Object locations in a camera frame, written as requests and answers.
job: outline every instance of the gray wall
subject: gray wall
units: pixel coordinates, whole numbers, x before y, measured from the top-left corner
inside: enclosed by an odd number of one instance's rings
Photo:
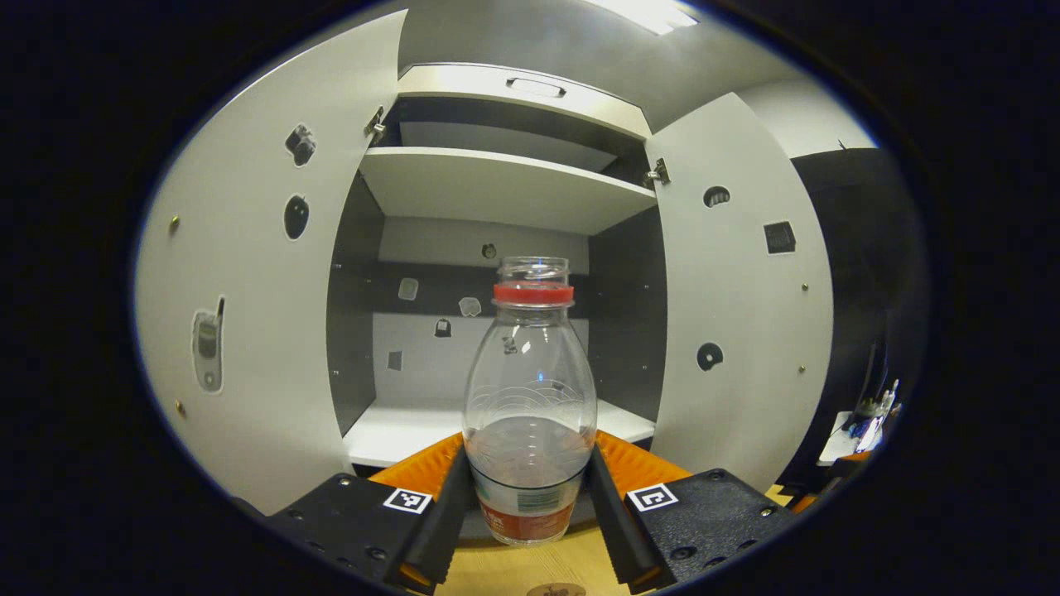
[[[658,207],[589,238],[597,397],[655,420],[666,367],[666,253]]]
[[[358,172],[342,208],[328,280],[328,369],[332,402],[343,435],[375,401],[367,280],[378,259],[383,222],[383,211]],[[335,268],[336,264],[341,264],[341,268]]]
[[[496,257],[481,253],[493,243]],[[545,255],[571,260],[570,283],[576,304],[569,315],[575,332],[589,341],[588,236],[554,230],[487,222],[387,217],[378,262],[365,296],[373,315],[376,403],[423,410],[460,410],[464,384],[478,344],[493,322],[491,302],[500,257]],[[403,278],[416,279],[414,300],[398,297]],[[478,299],[482,312],[463,317],[458,302]],[[449,323],[450,336],[436,337],[439,319]],[[388,368],[390,352],[402,352],[402,370]]]

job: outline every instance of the door hinge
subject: door hinge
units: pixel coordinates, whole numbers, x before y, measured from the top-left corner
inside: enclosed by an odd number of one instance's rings
[[[655,160],[655,170],[644,174],[644,179],[640,181],[647,189],[655,190],[655,180],[664,185],[670,183],[670,174],[666,171],[666,161],[662,158]]]
[[[379,142],[386,132],[387,127],[383,125],[383,106],[379,106],[372,119],[368,121],[368,125],[365,126],[365,134],[372,136],[372,140],[368,142],[369,146]]]

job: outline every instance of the ceiling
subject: ceiling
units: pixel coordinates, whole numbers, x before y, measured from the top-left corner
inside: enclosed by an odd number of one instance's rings
[[[409,12],[400,69],[464,62],[554,74],[640,106],[653,132],[729,91],[803,76],[749,36],[702,13],[694,27],[655,35],[582,0],[392,0],[306,45],[401,8]]]

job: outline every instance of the wooden table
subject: wooden table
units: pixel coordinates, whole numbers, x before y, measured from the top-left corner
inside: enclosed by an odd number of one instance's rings
[[[765,494],[780,505],[790,496],[774,486]],[[453,554],[448,577],[437,596],[526,596],[542,584],[573,583],[585,596],[629,596],[618,583],[600,527],[591,522],[571,528],[559,542],[532,548],[504,546],[494,541],[461,543]]]

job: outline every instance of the white cabinet door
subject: white cabinet door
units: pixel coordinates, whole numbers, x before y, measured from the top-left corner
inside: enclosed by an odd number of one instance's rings
[[[265,514],[350,471],[328,379],[328,279],[365,125],[398,95],[404,21],[357,27],[243,90],[176,157],[144,223],[135,316],[158,407],[204,471]],[[316,141],[300,166],[284,144],[299,124]],[[308,224],[292,241],[296,194]],[[222,296],[222,386],[208,392],[193,319]]]
[[[810,425],[831,353],[831,274],[816,213],[780,145],[734,93],[644,146],[671,178],[655,182],[668,321],[652,452],[693,473],[725,468],[764,492]],[[708,208],[713,187],[729,200]],[[764,226],[783,222],[795,250],[770,253]],[[705,371],[706,344],[720,354]]]

